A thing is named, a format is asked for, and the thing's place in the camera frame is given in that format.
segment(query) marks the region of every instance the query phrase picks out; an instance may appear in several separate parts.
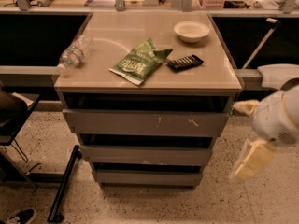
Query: clear water bottle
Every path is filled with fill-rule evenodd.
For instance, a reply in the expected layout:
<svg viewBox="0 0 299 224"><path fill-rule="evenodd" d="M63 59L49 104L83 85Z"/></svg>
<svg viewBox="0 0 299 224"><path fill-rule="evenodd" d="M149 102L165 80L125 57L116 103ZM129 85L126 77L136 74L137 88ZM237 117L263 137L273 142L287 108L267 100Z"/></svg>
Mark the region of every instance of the clear water bottle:
<svg viewBox="0 0 299 224"><path fill-rule="evenodd" d="M88 57L92 48L93 38L89 35L80 35L61 55L58 69L64 72L80 65L84 58Z"/></svg>

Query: bowl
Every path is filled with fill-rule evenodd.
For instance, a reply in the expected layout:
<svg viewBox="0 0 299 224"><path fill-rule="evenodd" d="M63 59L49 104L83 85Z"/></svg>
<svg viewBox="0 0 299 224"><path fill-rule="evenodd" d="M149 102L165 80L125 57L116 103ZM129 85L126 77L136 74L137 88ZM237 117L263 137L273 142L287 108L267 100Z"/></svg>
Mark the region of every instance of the bowl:
<svg viewBox="0 0 299 224"><path fill-rule="evenodd" d="M183 21L175 25L174 31L187 43L195 43L209 34L209 28L197 21Z"/></svg>

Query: black sneaker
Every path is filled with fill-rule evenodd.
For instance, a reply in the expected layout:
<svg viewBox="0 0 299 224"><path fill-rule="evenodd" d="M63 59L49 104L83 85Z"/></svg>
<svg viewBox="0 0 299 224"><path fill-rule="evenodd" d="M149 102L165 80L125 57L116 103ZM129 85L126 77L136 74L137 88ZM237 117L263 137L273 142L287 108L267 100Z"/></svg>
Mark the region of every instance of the black sneaker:
<svg viewBox="0 0 299 224"><path fill-rule="evenodd" d="M11 214L6 224L29 224L35 218L36 218L36 210L33 208L29 208Z"/></svg>

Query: terrazzo floor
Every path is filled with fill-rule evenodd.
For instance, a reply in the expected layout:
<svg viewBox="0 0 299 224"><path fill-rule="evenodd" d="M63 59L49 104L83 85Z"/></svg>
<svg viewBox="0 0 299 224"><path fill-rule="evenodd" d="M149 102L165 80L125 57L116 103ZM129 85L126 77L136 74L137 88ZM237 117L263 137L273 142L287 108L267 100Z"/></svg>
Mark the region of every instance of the terrazzo floor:
<svg viewBox="0 0 299 224"><path fill-rule="evenodd" d="M62 214L64 224L109 223L299 223L299 147L282 149L273 162L246 183L228 179L247 138L255 139L245 117L229 118L196 189L106 187L94 182L89 164L76 162ZM78 143L61 112L35 111L17 140L29 158L25 163L12 147L7 154L28 171L63 172ZM34 207L34 224L47 223L57 187L0 186L0 219Z"/></svg>

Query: green chip bag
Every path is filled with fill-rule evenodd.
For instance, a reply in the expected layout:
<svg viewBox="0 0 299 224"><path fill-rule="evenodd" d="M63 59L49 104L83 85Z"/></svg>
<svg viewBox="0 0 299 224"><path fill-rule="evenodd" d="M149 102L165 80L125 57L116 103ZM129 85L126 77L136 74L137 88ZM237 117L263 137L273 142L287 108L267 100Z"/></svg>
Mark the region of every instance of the green chip bag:
<svg viewBox="0 0 299 224"><path fill-rule="evenodd" d="M172 49L157 49L153 41L148 39L133 48L109 71L140 85L165 61L171 51Z"/></svg>

